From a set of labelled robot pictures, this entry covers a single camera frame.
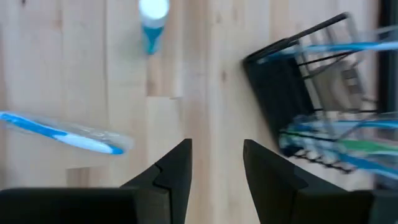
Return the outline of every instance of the wooden table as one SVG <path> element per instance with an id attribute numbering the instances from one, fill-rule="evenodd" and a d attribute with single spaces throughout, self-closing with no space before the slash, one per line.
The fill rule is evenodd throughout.
<path id="1" fill-rule="evenodd" d="M 1 187 L 119 186 L 193 138 L 187 223 L 258 223 L 243 140 L 275 146 L 240 60 L 343 11 L 368 29 L 374 1 L 170 2 L 162 49 L 148 57 L 137 0 L 0 1 L 0 110 L 136 141 L 107 156 L 0 129 Z"/>

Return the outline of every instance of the toothpaste cap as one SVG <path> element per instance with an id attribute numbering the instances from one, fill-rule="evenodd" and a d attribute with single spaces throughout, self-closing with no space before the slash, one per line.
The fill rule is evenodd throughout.
<path id="1" fill-rule="evenodd" d="M 140 0 L 139 12 L 142 25 L 150 28 L 163 27 L 169 8 L 169 0 Z"/>

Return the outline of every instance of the black wire rack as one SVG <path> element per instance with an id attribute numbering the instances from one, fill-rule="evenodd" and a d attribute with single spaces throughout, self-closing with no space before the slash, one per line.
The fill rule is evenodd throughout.
<path id="1" fill-rule="evenodd" d="M 342 32 L 349 38 L 349 42 L 360 41 L 354 21 L 348 13 L 342 13 L 258 50 L 243 60 L 243 68 L 275 142 L 279 142 L 281 134 L 287 134 L 312 139 L 314 146 L 319 145 L 319 140 L 333 144 L 341 137 L 331 125 L 333 119 L 355 117 L 362 120 L 377 114 L 373 106 L 364 107 L 375 103 L 366 98 L 357 71 L 357 66 L 364 59 L 364 52 L 350 50 L 308 54 L 303 50 L 304 45 L 335 44 L 340 41 L 338 34 Z M 298 53 L 271 57 L 288 48 L 293 48 Z M 325 87 L 317 78 L 333 69 L 341 70 L 344 79 L 342 83 L 356 96 L 345 96 L 346 105 L 337 108 L 330 108 L 322 99 Z M 297 122 L 300 117 L 322 121 L 328 137 L 320 138 L 289 131 L 289 125 Z M 303 142 L 302 146 L 283 147 L 280 152 L 287 157 L 305 159 L 346 174 L 355 170 L 353 166 L 341 162 L 338 157 L 330 161 L 322 152 L 311 156 L 306 145 L 308 144 Z"/>

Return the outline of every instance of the light wood floor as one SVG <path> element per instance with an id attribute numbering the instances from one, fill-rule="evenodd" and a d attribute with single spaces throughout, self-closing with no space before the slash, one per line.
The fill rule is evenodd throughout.
<path id="1" fill-rule="evenodd" d="M 343 11 L 369 29 L 375 1 L 170 2 L 162 49 L 148 57 L 137 0 L 0 1 L 0 110 L 110 129 L 136 141 L 128 154 L 107 156 L 0 129 L 1 187 L 119 186 L 192 138 L 187 223 L 259 222 L 243 140 L 275 146 L 240 60 Z"/>

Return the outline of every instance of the blue toothbrush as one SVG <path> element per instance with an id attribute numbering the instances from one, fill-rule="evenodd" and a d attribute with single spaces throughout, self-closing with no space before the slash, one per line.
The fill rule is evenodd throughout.
<path id="1" fill-rule="evenodd" d="M 285 148 L 287 146 L 302 146 L 302 147 L 306 146 L 307 149 L 310 148 L 316 151 L 323 151 L 323 154 L 326 152 L 332 153 L 336 155 L 339 158 L 339 160 L 350 163 L 359 169 L 368 170 L 370 172 L 385 175 L 393 179 L 398 179 L 397 169 L 380 165 L 372 160 L 358 158 L 351 156 L 349 154 L 344 154 L 342 152 L 339 152 L 338 150 L 334 149 L 333 143 L 330 141 L 322 141 L 322 140 L 316 140 L 316 141 L 318 142 L 318 144 L 315 144 L 314 139 L 312 138 L 281 135 L 279 139 L 279 144 L 281 148 Z M 384 153 L 375 153 L 369 155 L 371 156 L 377 154 L 384 154 Z"/>
<path id="2" fill-rule="evenodd" d="M 71 146 L 80 147 L 95 152 L 102 152 L 106 154 L 120 155 L 123 150 L 111 144 L 103 143 L 99 140 L 84 137 L 78 134 L 73 134 L 67 131 L 52 128 L 43 124 L 39 124 L 23 116 L 16 115 L 10 112 L 0 112 L 0 120 L 9 124 L 13 124 L 19 128 L 41 134 L 48 138 L 69 144 Z"/>
<path id="3" fill-rule="evenodd" d="M 347 44 L 321 44 L 321 45 L 309 45 L 304 46 L 300 49 L 296 47 L 289 47 L 279 52 L 270 54 L 264 58 L 260 58 L 257 62 L 264 63 L 271 59 L 294 57 L 296 54 L 308 52 L 308 53 L 320 53 L 320 52 L 341 52 L 341 51 L 361 51 L 361 50 L 398 50 L 398 41 L 391 42 L 357 42 Z"/>
<path id="4" fill-rule="evenodd" d="M 324 127 L 323 121 L 312 121 L 306 123 L 293 124 L 294 131 L 316 131 Z M 351 128 L 398 128 L 397 120 L 381 120 L 381 121 L 358 121 L 358 120 L 340 120 L 331 122 L 331 127 L 337 131 L 347 131 Z"/>

